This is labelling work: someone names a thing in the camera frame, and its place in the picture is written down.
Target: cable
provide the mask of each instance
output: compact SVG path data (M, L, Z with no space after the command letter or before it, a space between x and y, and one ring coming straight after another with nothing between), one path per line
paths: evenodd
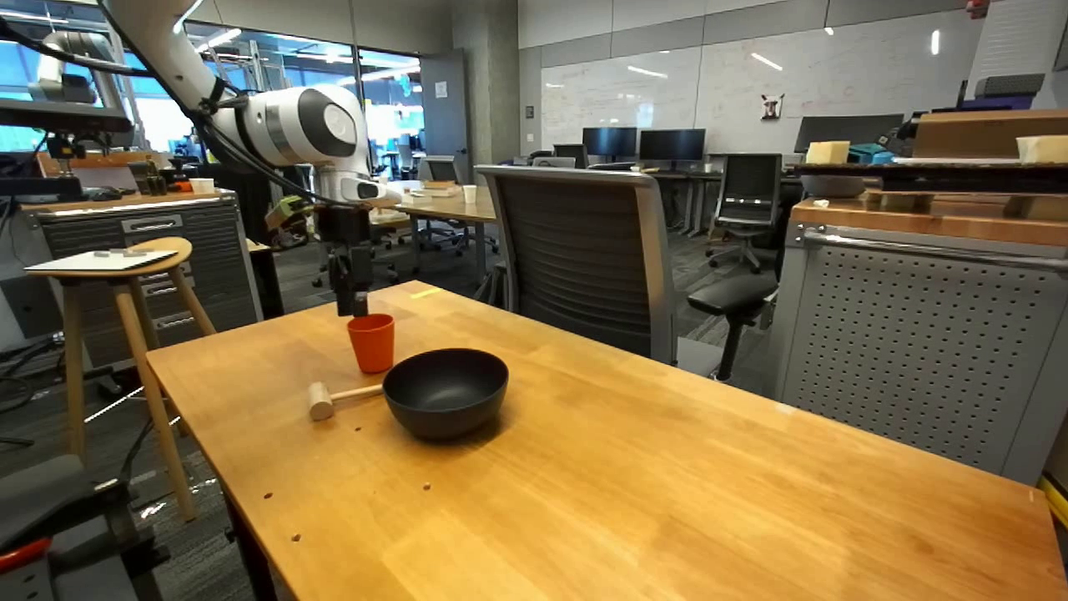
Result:
M47 56L58 56L58 59L66 59L66 65L79 65L79 68L89 68L89 71L121 75L121 76L151 76L151 71L99 65L99 59L88 59L88 56L77 56L77 55L55 52L55 48L22 33L17 26L10 26L4 16L0 16L0 37L10 37L17 45L32 48L34 55L47 55Z
M14 353L14 361L0 371L0 382L10 382L24 363L58 349L58 339L44 339Z
M123 458L123 463L121 463L121 481L131 481L131 476L134 476L134 458L137 458L137 450L139 450L139 443L145 443L145 439L155 431L155 420L151 417L145 417L145 429L137 431L137 439L134 439L134 443L131 443L131 450L126 450L126 458Z

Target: ceiling light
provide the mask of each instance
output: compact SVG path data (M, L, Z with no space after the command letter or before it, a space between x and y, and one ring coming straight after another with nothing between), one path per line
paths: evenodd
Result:
M214 48L223 48L223 45L231 45L231 40L237 40L237 37L241 37L237 26L235 26L235 32L223 32L223 33L210 37L208 45L202 45L197 55L208 55L208 52L214 52Z
M930 56L943 55L943 32L930 32Z
M371 71L371 75L362 75L362 82L394 82L394 76L406 76L406 75L416 75L416 68L403 68L403 71Z
M362 68L416 71L421 59L406 55L362 52Z
M180 16L173 20L171 33L184 33L184 32L186 32L186 16L194 16L202 4L205 4L205 0L191 4L186 14L180 14Z
M831 0L825 4L825 33L835 37L835 26L831 26Z
M635 68L635 65L628 65L628 71L642 75L642 76L668 82L668 75L661 75L661 71L646 71L646 68Z
M747 55L752 59L759 59L759 65L766 65L766 68L770 68L770 71L784 71L780 65L775 65L770 56L766 56L766 55Z

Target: floor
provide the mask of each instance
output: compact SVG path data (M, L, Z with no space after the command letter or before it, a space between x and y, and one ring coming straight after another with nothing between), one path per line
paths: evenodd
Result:
M332 286L316 285L325 249L306 245L277 255L277 276L289 310L333 305ZM376 285L399 282L399 272L406 272L406 251L394 251L376 260ZM475 255L431 251L421 255L421 282L440 285L458 293L475 293L481 285L481 272L475 269ZM671 236L671 272L676 272L676 322L685 339L721 344L725 322L709 319L685 305L685 290L700 286L718 276L705 258L705 236ZM58 367L58 353L44 353L32 363L32 377L0 382L0 476L10 476L39 458L55 458L63 450L63 382ZM769 335L762 329L747 329L734 385L770 396L770 357ZM109 377L88 382L89 412L103 412L115 397ZM166 502L164 481L155 470L155 439L145 439L145 407L139 400L126 400L89 420L89 458L88 470L94 481L115 479L126 469L134 487L134 511L145 529L155 531L157 545L171 556L157 570L157 587L166 601L202 601L202 599L250 599L237 547L231 545L231 521L223 511L221 483L214 481L208 460L202 458L191 439L180 439L194 497L202 517L184 526Z

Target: computer monitor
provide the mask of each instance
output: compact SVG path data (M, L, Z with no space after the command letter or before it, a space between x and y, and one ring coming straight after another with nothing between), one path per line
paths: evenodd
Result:
M699 165L705 162L705 131L642 131L642 162L650 165Z
M583 127L580 145L600 162L635 162L637 157L637 127Z
M805 116L796 153L808 153L814 142L884 145L894 153L908 153L897 142L904 113L853 113L853 116Z
M574 168L587 168L587 146L583 145L554 145L554 157L570 157Z

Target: stool leg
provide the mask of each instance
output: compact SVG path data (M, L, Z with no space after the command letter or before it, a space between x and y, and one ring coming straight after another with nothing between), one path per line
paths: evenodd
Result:
M145 302L145 285L134 276L131 286L134 286L137 323L139 323L145 344L162 349L157 329L151 323L151 310Z
M88 460L88 388L77 285L63 285L66 448Z
M155 417L155 431L157 431L157 440L162 440L171 496L176 497L180 517L194 517L194 497L191 497L191 487L186 487L186 469L180 463L180 454L176 454L176 440L173 440L173 431L171 431L171 413L164 407L164 391L162 391L162 382L157 382L155 367L147 363L147 344L145 344L145 330L139 330L139 322L137 322L134 286L126 282L115 282L109 290L115 290L115 305L121 310L123 335L126 335L126 344L131 344L131 353L134 353L134 363L137 363L137 377L139 377L139 388L145 388L145 397L147 397L147 412Z
M173 286L176 286L180 302L184 302L184 305L186 305L186 310L194 314L194 322L197 322L202 335L205 335L205 339L208 339L208 335L214 335L214 323L210 323L210 319L208 319L208 310L205 310L202 299L197 299L197 293L194 293L194 286L186 285L186 276L180 276L180 269L171 269L166 275L171 275L171 282L173 282Z

